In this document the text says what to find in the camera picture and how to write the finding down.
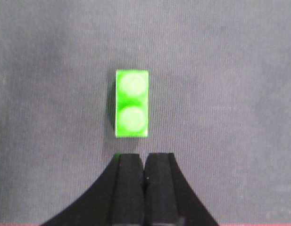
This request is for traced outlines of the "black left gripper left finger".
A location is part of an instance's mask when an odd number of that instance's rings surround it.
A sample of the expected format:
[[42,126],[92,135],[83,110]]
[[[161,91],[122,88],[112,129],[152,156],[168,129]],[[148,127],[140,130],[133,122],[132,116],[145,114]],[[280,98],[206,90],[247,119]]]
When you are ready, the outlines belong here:
[[45,226],[142,226],[143,165],[138,154],[115,154],[100,177]]

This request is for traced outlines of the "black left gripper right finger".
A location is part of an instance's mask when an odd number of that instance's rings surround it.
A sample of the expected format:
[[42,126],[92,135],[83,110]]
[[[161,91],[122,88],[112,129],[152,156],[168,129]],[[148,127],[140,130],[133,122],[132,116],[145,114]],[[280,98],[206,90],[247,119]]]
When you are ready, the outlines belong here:
[[149,154],[144,179],[145,225],[218,225],[188,184],[173,153]]

